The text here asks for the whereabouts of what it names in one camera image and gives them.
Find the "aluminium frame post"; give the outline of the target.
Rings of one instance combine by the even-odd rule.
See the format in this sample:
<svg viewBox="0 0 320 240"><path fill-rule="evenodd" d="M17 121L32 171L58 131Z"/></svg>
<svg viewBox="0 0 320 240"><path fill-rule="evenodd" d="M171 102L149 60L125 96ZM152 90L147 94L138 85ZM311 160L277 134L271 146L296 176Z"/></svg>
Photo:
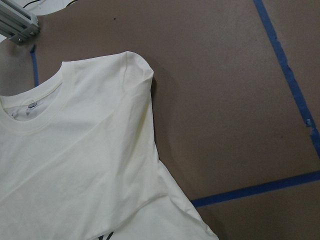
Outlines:
<svg viewBox="0 0 320 240"><path fill-rule="evenodd" d="M40 33L38 18L12 0L0 1L0 34L17 45Z"/></svg>

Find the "cream long-sleeve cat shirt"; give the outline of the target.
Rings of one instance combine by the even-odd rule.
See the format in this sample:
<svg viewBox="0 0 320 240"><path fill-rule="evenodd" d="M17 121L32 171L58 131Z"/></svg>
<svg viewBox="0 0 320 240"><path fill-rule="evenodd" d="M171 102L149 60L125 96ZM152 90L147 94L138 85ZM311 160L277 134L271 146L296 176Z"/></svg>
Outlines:
<svg viewBox="0 0 320 240"><path fill-rule="evenodd" d="M154 140L137 53L63 62L0 98L3 240L215 240Z"/></svg>

